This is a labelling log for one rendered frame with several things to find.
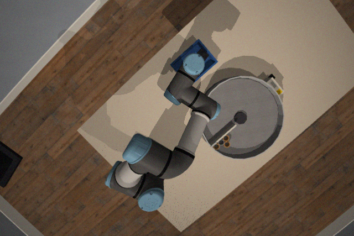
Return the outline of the grey round turntable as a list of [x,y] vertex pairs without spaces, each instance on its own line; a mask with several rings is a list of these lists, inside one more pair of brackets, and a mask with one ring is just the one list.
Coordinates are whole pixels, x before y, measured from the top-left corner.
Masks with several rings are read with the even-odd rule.
[[[207,123],[202,136],[226,158],[255,158],[271,148],[281,134],[285,115],[280,96],[284,91],[273,74],[264,80],[252,76],[230,78],[215,83],[205,93],[221,105],[221,111]],[[225,135],[230,146],[214,149],[218,141],[227,138]]]

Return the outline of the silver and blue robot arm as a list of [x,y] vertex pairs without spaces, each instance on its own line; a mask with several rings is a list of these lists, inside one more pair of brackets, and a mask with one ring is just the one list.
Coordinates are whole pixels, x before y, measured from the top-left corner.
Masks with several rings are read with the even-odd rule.
[[105,180],[109,188],[137,199],[139,207],[147,212],[163,204],[164,179],[177,177],[190,167],[207,123],[221,110],[219,103],[192,86],[209,56],[203,49],[197,53],[185,57],[164,92],[173,104],[183,103],[192,109],[178,145],[171,151],[137,133],[123,152],[126,161],[116,161]]

